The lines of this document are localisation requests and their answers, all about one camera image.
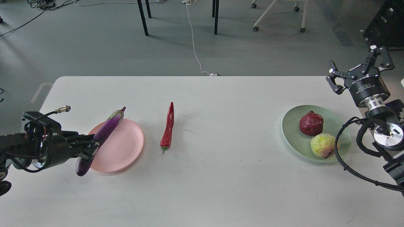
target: pink plate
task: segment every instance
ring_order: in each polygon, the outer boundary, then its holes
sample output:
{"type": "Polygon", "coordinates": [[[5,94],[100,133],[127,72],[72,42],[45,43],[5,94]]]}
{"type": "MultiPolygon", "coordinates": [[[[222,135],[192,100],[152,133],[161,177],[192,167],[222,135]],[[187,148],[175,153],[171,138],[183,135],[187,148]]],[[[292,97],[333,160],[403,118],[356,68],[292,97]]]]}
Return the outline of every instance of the pink plate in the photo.
{"type": "MultiPolygon", "coordinates": [[[[104,122],[93,128],[88,134],[95,134],[104,122]]],[[[105,143],[98,150],[91,168],[98,172],[114,172],[132,164],[142,151],[143,131],[129,119],[122,119],[105,143]]]]}

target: cable connector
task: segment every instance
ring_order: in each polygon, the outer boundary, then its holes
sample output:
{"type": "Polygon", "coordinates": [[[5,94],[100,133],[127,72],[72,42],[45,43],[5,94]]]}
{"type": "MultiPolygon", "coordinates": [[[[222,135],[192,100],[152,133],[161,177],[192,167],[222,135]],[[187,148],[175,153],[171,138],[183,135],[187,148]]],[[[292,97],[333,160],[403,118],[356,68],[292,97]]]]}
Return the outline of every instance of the cable connector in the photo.
{"type": "Polygon", "coordinates": [[[209,73],[209,76],[221,76],[221,75],[218,72],[216,72],[216,74],[209,73]]]}
{"type": "Polygon", "coordinates": [[[60,114],[60,113],[69,112],[69,111],[70,111],[70,106],[65,105],[64,107],[55,109],[55,114],[60,114]]]}

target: pomegranate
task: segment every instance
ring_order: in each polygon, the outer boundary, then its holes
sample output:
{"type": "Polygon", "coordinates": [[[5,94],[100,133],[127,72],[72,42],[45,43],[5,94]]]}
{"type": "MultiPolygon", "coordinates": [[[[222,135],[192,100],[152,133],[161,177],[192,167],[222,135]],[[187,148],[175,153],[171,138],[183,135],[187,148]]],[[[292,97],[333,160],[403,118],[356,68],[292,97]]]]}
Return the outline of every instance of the pomegranate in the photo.
{"type": "Polygon", "coordinates": [[[324,119],[320,114],[310,111],[304,115],[299,122],[299,129],[305,135],[316,136],[323,132],[324,119]]]}

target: green plate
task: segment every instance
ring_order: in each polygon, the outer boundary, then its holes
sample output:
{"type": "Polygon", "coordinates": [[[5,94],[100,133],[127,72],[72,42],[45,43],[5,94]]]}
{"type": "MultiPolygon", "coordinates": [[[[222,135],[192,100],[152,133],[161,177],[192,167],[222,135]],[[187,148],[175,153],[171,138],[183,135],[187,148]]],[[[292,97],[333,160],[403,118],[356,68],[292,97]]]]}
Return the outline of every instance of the green plate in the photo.
{"type": "MultiPolygon", "coordinates": [[[[299,129],[300,119],[311,110],[324,118],[322,133],[336,136],[344,122],[335,113],[315,105],[301,105],[289,110],[282,120],[283,135],[292,148],[304,157],[321,163],[336,162],[335,155],[328,158],[315,156],[310,147],[310,141],[313,137],[303,134],[299,129]]],[[[338,141],[340,143],[338,153],[341,157],[345,157],[351,147],[351,134],[348,129],[344,130],[338,141]]]]}

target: black table leg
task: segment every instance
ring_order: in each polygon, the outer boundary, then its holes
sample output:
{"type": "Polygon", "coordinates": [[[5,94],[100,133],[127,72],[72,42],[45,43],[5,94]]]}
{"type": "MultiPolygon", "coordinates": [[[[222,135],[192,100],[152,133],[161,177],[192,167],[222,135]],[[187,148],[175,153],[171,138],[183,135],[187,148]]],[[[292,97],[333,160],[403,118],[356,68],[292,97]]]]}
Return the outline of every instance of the black table leg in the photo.
{"type": "Polygon", "coordinates": [[[216,3],[215,6],[215,35],[217,35],[217,21],[219,19],[219,0],[213,0],[216,3]]]}
{"type": "Polygon", "coordinates": [[[215,17],[215,6],[216,6],[216,0],[213,0],[213,3],[212,3],[212,17],[215,17]]]}
{"type": "Polygon", "coordinates": [[[152,13],[150,12],[149,0],[146,0],[146,9],[147,9],[147,15],[149,16],[149,18],[151,18],[152,13]]]}
{"type": "Polygon", "coordinates": [[[143,12],[142,1],[137,0],[137,5],[139,6],[140,17],[142,18],[143,29],[145,30],[145,35],[148,36],[149,33],[147,32],[147,25],[145,20],[145,13],[143,12]]]}

